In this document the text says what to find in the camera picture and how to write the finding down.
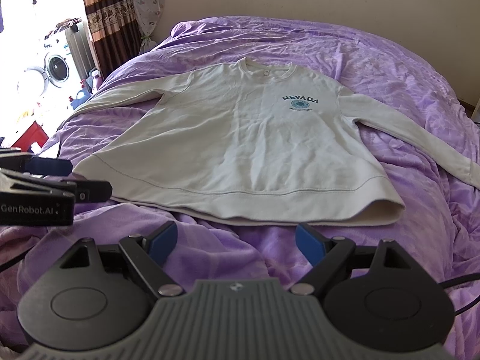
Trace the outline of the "cream Nevada sweatshirt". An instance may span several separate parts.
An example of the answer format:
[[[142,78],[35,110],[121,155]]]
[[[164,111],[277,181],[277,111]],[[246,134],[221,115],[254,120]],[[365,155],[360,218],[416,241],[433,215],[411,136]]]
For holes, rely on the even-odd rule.
[[[155,100],[74,172],[120,201],[231,225],[382,226],[404,202],[360,125],[429,155],[471,186],[479,165],[397,110],[298,65],[243,58],[121,85],[80,113]]]

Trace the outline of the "red box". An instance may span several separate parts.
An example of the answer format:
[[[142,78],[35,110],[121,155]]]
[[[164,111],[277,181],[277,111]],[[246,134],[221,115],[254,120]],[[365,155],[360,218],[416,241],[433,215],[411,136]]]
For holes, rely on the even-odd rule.
[[[19,137],[14,140],[10,147],[18,148],[27,152],[31,149],[33,144],[38,144],[42,148],[48,139],[49,136],[41,125],[36,121],[32,121],[32,123],[22,131]]]

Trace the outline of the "white washing machine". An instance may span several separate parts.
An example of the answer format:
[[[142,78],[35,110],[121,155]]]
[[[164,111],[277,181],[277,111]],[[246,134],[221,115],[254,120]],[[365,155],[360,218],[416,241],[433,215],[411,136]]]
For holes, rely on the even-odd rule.
[[[76,82],[77,70],[65,37],[51,37],[30,58],[17,81],[18,90],[34,96],[69,89]]]

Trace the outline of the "purple bed cover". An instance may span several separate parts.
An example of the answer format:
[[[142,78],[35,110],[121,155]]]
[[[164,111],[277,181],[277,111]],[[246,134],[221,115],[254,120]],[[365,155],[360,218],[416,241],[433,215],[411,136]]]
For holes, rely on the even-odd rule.
[[[311,265],[295,226],[359,245],[399,242],[438,282],[479,271],[479,127],[448,82],[392,41],[331,24],[208,18],[178,24],[114,71],[49,146],[106,203],[66,228],[1,229],[1,356],[27,345],[21,297],[83,237],[114,244],[168,221],[164,269],[276,278]]]

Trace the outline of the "grey suitcase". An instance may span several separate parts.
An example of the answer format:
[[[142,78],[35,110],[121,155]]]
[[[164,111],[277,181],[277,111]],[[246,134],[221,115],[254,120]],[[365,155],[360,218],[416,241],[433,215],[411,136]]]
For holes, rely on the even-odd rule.
[[[81,80],[86,80],[95,68],[89,40],[82,20],[72,24],[65,30],[65,37],[72,54],[73,63]]]

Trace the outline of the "brown patterned curtain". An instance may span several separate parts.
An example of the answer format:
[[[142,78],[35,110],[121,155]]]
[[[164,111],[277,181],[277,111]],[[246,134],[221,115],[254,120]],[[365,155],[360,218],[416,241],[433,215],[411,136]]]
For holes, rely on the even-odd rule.
[[[133,0],[83,0],[95,63],[108,77],[140,51],[141,33]]]

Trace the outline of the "patterned covered standing fan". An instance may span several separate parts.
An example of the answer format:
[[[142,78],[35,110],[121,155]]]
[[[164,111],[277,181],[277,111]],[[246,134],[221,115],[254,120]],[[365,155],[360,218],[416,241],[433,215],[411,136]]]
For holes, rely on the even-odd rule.
[[[152,34],[160,21],[164,10],[164,0],[133,0],[136,20],[141,32],[139,54],[153,50],[157,43]]]

